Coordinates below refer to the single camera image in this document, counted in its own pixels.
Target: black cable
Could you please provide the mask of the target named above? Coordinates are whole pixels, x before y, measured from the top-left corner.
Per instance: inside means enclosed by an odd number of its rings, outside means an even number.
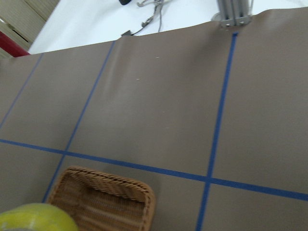
[[[144,27],[142,27],[140,30],[138,30],[137,32],[135,32],[135,33],[133,33],[133,34],[131,34],[131,35],[133,36],[133,35],[139,33],[140,31],[142,31],[143,29],[144,29]]]
[[[160,5],[160,11],[159,11],[159,28],[158,32],[160,32],[160,29],[162,28],[162,9],[163,9],[163,4]]]
[[[129,4],[131,0],[119,0],[122,5]]]

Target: metal mount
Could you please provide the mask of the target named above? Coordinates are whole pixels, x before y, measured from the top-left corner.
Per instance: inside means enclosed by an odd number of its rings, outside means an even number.
[[[249,0],[217,0],[220,12],[212,21],[220,21],[222,27],[243,26],[251,21]]]

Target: blue tape line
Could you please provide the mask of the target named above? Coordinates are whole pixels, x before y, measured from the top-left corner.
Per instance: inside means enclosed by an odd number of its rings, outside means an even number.
[[[79,153],[74,153],[74,152],[69,152],[69,151],[62,151],[62,150],[53,149],[53,148],[45,148],[45,147],[36,146],[32,144],[8,141],[8,140],[3,140],[3,139],[0,139],[0,142],[10,144],[10,145],[20,146],[20,147],[25,147],[25,148],[36,149],[36,150],[49,152],[49,153],[61,154],[64,156],[72,156],[72,157],[93,160],[93,161],[98,161],[98,162],[112,164],[112,165],[135,168],[135,169],[149,171],[149,172],[156,172],[156,173],[160,173],[164,175],[180,177],[180,178],[185,178],[189,180],[197,180],[197,181],[202,181],[202,182],[207,181],[206,176],[200,176],[200,175],[191,174],[191,173],[185,173],[185,172],[179,172],[179,171],[174,171],[174,170],[169,170],[169,169],[164,169],[164,168],[159,168],[159,167],[151,167],[151,166],[146,166],[146,165],[134,164],[130,162],[113,160],[113,159],[91,156],[91,155],[86,155],[86,154],[79,154]]]
[[[190,179],[190,180],[207,181],[207,177],[205,177],[205,176],[200,176],[200,175],[185,173],[185,172],[179,172],[179,171],[174,171],[174,170],[169,170],[169,169],[164,169],[164,168],[159,168],[159,167],[140,165],[140,164],[135,164],[135,163],[126,162],[126,161],[113,160],[113,159],[108,159],[108,158],[103,158],[103,157],[97,157],[97,156],[91,156],[91,155],[79,154],[79,153],[72,153],[72,152],[67,152],[66,155],[78,157],[78,158],[82,158],[82,159],[99,161],[99,162],[112,164],[112,165],[135,168],[135,169],[149,171],[149,172],[156,172],[156,173],[160,173],[160,174],[164,174],[164,175],[180,177],[180,178],[185,178],[185,179]]]
[[[75,134],[76,134],[76,132],[77,132],[77,130],[78,130],[78,127],[79,127],[79,124],[80,124],[80,122],[81,122],[81,120],[82,120],[82,117],[83,117],[83,115],[84,115],[84,113],[85,113],[85,111],[86,111],[86,109],[87,109],[87,107],[88,107],[88,105],[89,105],[89,102],[90,102],[90,100],[91,100],[91,98],[92,98],[92,95],[93,95],[93,93],[94,93],[94,90],[95,90],[95,88],[96,88],[96,86],[97,86],[97,83],[98,83],[98,81],[100,80],[100,78],[101,78],[101,76],[102,76],[102,73],[103,73],[103,71],[104,71],[104,69],[105,69],[105,67],[106,67],[107,61],[108,61],[109,56],[110,56],[110,54],[111,54],[111,51],[112,51],[112,49],[113,49],[113,47],[114,47],[114,45],[115,45],[115,42],[116,42],[116,41],[113,41],[113,42],[112,42],[112,44],[111,44],[111,46],[110,46],[110,49],[109,49],[109,52],[108,52],[108,54],[107,54],[107,56],[106,56],[106,58],[105,58],[105,61],[104,61],[103,65],[102,65],[101,69],[100,69],[100,72],[99,72],[98,76],[96,77],[96,80],[95,80],[95,82],[94,82],[93,88],[92,88],[92,90],[91,90],[91,92],[90,92],[90,94],[89,94],[89,96],[88,96],[88,99],[87,99],[87,101],[86,101],[86,103],[85,103],[85,106],[84,106],[83,109],[82,109],[82,112],[81,112],[81,114],[80,114],[80,116],[79,116],[79,119],[78,119],[78,121],[77,121],[77,123],[76,123],[76,126],[75,126],[75,128],[74,128],[74,130],[73,130],[73,133],[72,133],[72,135],[71,135],[71,137],[70,137],[70,139],[69,139],[69,141],[68,141],[68,143],[67,143],[67,146],[66,146],[66,148],[65,148],[66,151],[67,151],[67,150],[69,149],[69,147],[71,146],[71,143],[72,143],[72,141],[73,141],[73,138],[74,138],[74,136],[75,136]]]
[[[288,197],[288,198],[293,198],[293,199],[302,200],[302,201],[308,201],[308,194],[304,194],[300,192],[297,193],[297,192],[292,192],[292,191],[287,191],[287,190],[282,190],[282,189],[274,189],[274,188],[269,188],[269,187],[257,186],[253,184],[234,182],[230,180],[221,180],[217,178],[212,178],[210,181],[212,184],[218,184],[218,185],[228,186],[228,187],[237,188],[237,189],[244,189],[244,190],[254,191],[258,193],[266,193],[266,194],[275,195],[275,196]]]
[[[104,71],[104,69],[105,69],[105,67],[106,67],[106,64],[107,64],[107,62],[108,62],[108,60],[109,60],[109,56],[110,56],[110,54],[111,54],[111,52],[112,52],[112,49],[113,49],[113,47],[114,47],[114,45],[115,45],[115,42],[116,42],[116,41],[113,41],[112,44],[111,44],[111,46],[110,46],[110,48],[109,48],[109,51],[108,51],[107,56],[106,56],[106,58],[105,58],[105,61],[104,61],[103,65],[102,65],[102,67],[101,67],[101,69],[100,69],[100,71],[99,71],[99,73],[98,73],[98,75],[97,75],[97,77],[96,77],[96,79],[95,79],[95,82],[94,82],[94,84],[93,84],[93,87],[92,87],[92,89],[91,89],[91,91],[90,91],[90,94],[89,94],[89,96],[88,96],[88,98],[87,98],[87,101],[86,101],[86,103],[85,103],[85,105],[84,105],[84,107],[83,107],[83,109],[82,109],[82,111],[81,111],[81,114],[80,114],[80,116],[79,116],[79,118],[78,118],[78,121],[77,121],[77,123],[76,123],[76,125],[75,125],[75,128],[74,128],[74,130],[73,130],[73,132],[72,132],[72,135],[71,135],[71,137],[69,138],[69,141],[68,141],[68,143],[67,143],[67,146],[66,146],[66,148],[65,148],[65,151],[62,152],[62,157],[61,157],[61,159],[60,159],[60,161],[59,161],[59,163],[58,163],[58,165],[57,165],[57,168],[56,168],[56,170],[55,170],[55,172],[54,172],[54,174],[53,174],[53,177],[52,177],[52,179],[51,179],[51,181],[50,181],[50,183],[49,183],[49,185],[48,185],[48,188],[47,188],[47,190],[46,190],[46,192],[45,192],[45,195],[44,195],[44,197],[43,197],[43,200],[42,200],[43,203],[46,202],[47,196],[48,196],[48,194],[49,194],[49,192],[50,192],[50,190],[51,190],[51,188],[52,188],[52,186],[53,186],[53,184],[54,184],[54,181],[55,181],[55,179],[56,179],[56,177],[57,177],[57,175],[58,175],[58,172],[59,172],[59,170],[60,170],[60,167],[62,166],[62,163],[63,163],[65,157],[66,157],[67,154],[68,154],[67,150],[68,150],[69,147],[71,146],[71,143],[72,143],[72,141],[73,141],[73,139],[74,139],[74,136],[75,136],[75,134],[76,134],[76,132],[77,132],[77,130],[78,130],[78,127],[79,127],[79,124],[80,124],[80,122],[81,122],[81,120],[82,120],[82,117],[83,117],[83,115],[84,115],[84,113],[85,113],[85,111],[86,111],[86,109],[87,109],[87,107],[88,107],[88,105],[89,105],[89,102],[90,102],[90,100],[91,100],[91,98],[92,98],[92,95],[93,95],[95,89],[96,89],[96,86],[97,86],[97,84],[98,84],[98,81],[100,80],[100,78],[101,78],[101,76],[102,76],[102,73],[103,73],[103,71]]]
[[[218,140],[219,140],[219,132],[220,132],[221,121],[222,121],[223,108],[224,108],[226,94],[227,94],[229,76],[230,76],[230,72],[231,72],[232,59],[233,59],[233,54],[234,54],[234,50],[235,50],[237,35],[238,35],[238,32],[235,32],[232,35],[231,47],[230,47],[230,51],[229,51],[224,82],[223,82],[223,86],[222,86],[222,90],[221,90],[221,97],[220,97],[220,101],[219,101],[219,107],[218,107],[218,113],[217,113],[217,119],[216,119],[216,125],[215,125],[215,131],[214,131],[214,137],[213,137],[213,143],[212,143],[212,150],[211,150],[211,155],[210,155],[209,164],[208,164],[208,168],[207,168],[207,177],[208,178],[211,178],[212,175],[213,175],[217,145],[218,145]],[[203,196],[202,196],[202,201],[201,201],[201,206],[200,206],[200,210],[199,210],[199,215],[198,215],[198,220],[197,220],[197,225],[196,225],[196,229],[195,229],[196,231],[200,231],[202,229],[210,187],[211,187],[210,183],[205,184],[204,192],[203,192]]]
[[[286,190],[281,190],[281,189],[274,189],[274,188],[269,188],[269,187],[257,186],[257,185],[253,185],[253,184],[239,183],[239,182],[234,182],[234,181],[230,181],[230,180],[221,180],[221,179],[217,179],[217,178],[209,179],[208,177],[201,176],[201,175],[195,175],[195,174],[190,174],[190,173],[185,173],[185,172],[178,172],[178,171],[163,169],[163,168],[159,168],[159,167],[139,165],[139,164],[134,164],[134,163],[125,162],[125,161],[113,160],[113,159],[91,156],[91,155],[86,155],[86,154],[79,154],[79,153],[63,151],[63,150],[58,150],[58,149],[53,149],[53,148],[46,148],[46,147],[36,146],[36,145],[32,145],[32,144],[27,144],[27,143],[20,143],[20,142],[8,141],[8,140],[3,140],[3,139],[0,139],[0,142],[10,144],[10,145],[14,145],[14,146],[30,148],[30,149],[40,150],[40,151],[44,151],[44,152],[49,152],[49,153],[54,153],[54,154],[72,156],[72,157],[88,159],[88,160],[92,160],[92,161],[97,161],[97,162],[102,162],[102,163],[107,163],[107,164],[112,164],[112,165],[117,165],[117,166],[130,167],[130,168],[135,168],[135,169],[139,169],[139,170],[155,172],[155,173],[174,176],[174,177],[185,178],[185,179],[189,179],[189,180],[197,180],[197,181],[201,181],[201,182],[205,182],[205,183],[212,183],[212,184],[217,184],[217,185],[222,185],[222,186],[227,186],[227,187],[232,187],[232,188],[237,188],[237,189],[254,191],[254,192],[258,192],[258,193],[265,193],[265,194],[271,194],[271,195],[276,195],[276,196],[282,196],[282,197],[287,197],[287,198],[293,198],[293,199],[308,201],[308,194],[299,193],[299,192],[297,193],[297,192],[286,191]]]
[[[3,124],[5,123],[7,117],[9,116],[9,114],[11,113],[11,111],[12,111],[13,107],[15,106],[15,104],[16,104],[18,98],[20,97],[20,95],[21,95],[21,93],[23,92],[25,86],[27,85],[28,81],[29,81],[30,78],[32,77],[34,71],[35,71],[36,68],[38,67],[38,65],[39,65],[39,63],[40,63],[40,61],[41,61],[43,55],[44,55],[44,53],[42,53],[42,54],[39,56],[39,58],[38,58],[36,64],[35,64],[34,67],[32,68],[32,70],[31,70],[30,74],[28,75],[27,79],[25,80],[24,84],[22,85],[22,87],[20,88],[19,92],[17,93],[17,96],[16,96],[15,99],[13,100],[13,103],[11,104],[11,106],[10,106],[8,112],[5,114],[5,116],[4,116],[3,120],[2,120],[2,122],[0,123],[0,129],[2,128],[2,126],[3,126]]]
[[[59,172],[59,170],[60,170],[60,167],[61,167],[61,165],[62,165],[62,163],[63,163],[63,161],[64,161],[64,158],[65,158],[65,155],[62,155],[62,156],[61,156],[61,159],[60,159],[60,161],[59,161],[59,163],[58,163],[58,166],[57,166],[57,168],[56,168],[56,170],[55,170],[55,172],[54,172],[54,174],[53,174],[53,176],[52,176],[52,179],[51,179],[51,181],[49,182],[49,185],[48,185],[48,187],[47,187],[47,190],[45,191],[45,194],[44,194],[42,203],[45,203],[46,200],[47,200],[47,196],[48,196],[48,194],[49,194],[49,192],[50,192],[50,190],[51,190],[51,188],[52,188],[52,186],[53,186],[54,181],[56,180],[56,177],[57,177],[58,172]]]

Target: gray surface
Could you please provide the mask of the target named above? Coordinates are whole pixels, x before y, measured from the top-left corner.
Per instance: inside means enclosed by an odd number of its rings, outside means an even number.
[[[44,54],[0,138],[65,149],[110,44]]]
[[[41,202],[60,155],[0,143],[0,213]]]
[[[116,41],[69,151],[204,176],[239,30],[214,177],[308,193],[307,16],[274,10],[241,28],[211,22]],[[0,129],[1,209],[40,202],[61,157],[1,139],[65,149],[110,46],[44,54]],[[0,118],[37,59],[1,61]],[[195,229],[204,183],[72,157],[60,171],[73,164],[152,186],[153,231]],[[212,185],[204,228],[307,230],[307,212],[307,201]]]
[[[210,190],[204,231],[307,230],[307,202],[219,185]]]
[[[40,54],[0,62],[0,123],[10,109],[18,91],[23,86]]]
[[[121,38],[70,151],[205,175],[230,36],[210,23]]]
[[[152,231],[192,230],[197,221],[204,183],[172,176],[66,157],[60,172],[69,166],[83,166],[146,182],[155,192],[156,211]]]
[[[240,32],[214,177],[308,193],[308,30],[293,23],[304,13],[262,13]]]

